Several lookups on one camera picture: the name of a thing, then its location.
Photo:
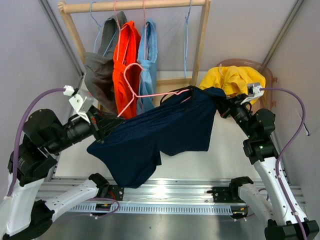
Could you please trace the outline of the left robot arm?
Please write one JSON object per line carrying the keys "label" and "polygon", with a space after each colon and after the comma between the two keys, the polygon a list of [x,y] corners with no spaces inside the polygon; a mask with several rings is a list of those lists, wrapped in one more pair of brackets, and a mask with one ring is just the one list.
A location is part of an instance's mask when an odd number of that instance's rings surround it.
{"label": "left robot arm", "polygon": [[99,173],[91,174],[80,185],[47,200],[37,194],[56,156],[65,149],[94,136],[102,143],[123,117],[104,113],[95,107],[88,120],[72,116],[62,124],[50,109],[40,109],[23,124],[23,139],[8,162],[10,196],[0,206],[0,237],[3,240],[33,240],[45,233],[64,213],[84,201],[109,198],[117,202],[109,182]]}

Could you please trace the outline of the yellow shorts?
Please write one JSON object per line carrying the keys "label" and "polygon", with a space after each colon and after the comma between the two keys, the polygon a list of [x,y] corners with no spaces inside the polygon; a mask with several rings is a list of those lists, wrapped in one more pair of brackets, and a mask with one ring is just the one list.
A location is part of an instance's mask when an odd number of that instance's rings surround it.
{"label": "yellow shorts", "polygon": [[266,86],[266,78],[257,70],[249,66],[217,66],[211,68],[203,77],[199,88],[219,88],[228,97],[248,93],[248,85],[258,83],[262,88]]}

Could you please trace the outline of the navy blue shorts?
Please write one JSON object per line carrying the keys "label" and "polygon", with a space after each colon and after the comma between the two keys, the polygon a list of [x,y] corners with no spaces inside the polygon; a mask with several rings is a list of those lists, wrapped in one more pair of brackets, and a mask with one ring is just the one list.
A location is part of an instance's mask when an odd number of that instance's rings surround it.
{"label": "navy blue shorts", "polygon": [[120,124],[103,143],[93,142],[87,152],[102,161],[120,187],[136,189],[161,165],[161,155],[206,152],[220,88],[190,87],[160,106]]}

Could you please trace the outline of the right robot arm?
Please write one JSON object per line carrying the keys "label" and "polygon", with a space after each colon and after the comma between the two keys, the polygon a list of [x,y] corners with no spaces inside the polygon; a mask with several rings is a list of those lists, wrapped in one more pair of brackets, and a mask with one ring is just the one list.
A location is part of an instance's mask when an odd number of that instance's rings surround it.
{"label": "right robot arm", "polygon": [[320,232],[316,220],[309,220],[290,189],[279,154],[271,139],[275,114],[266,108],[252,113],[246,107],[246,95],[213,98],[220,116],[233,118],[247,136],[243,151],[259,174],[269,196],[264,198],[247,176],[230,181],[228,196],[244,201],[264,225],[267,240],[313,240]]}

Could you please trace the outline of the blue wire hanger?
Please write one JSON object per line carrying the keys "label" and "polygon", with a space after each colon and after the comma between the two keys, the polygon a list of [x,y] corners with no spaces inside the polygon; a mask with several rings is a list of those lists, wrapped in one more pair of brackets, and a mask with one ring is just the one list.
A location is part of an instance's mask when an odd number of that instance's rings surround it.
{"label": "blue wire hanger", "polygon": [[184,23],[184,39],[183,39],[183,73],[184,79],[187,79],[187,66],[188,66],[188,45],[189,45],[189,18],[192,8],[192,0],[189,1],[188,12],[185,16]]}

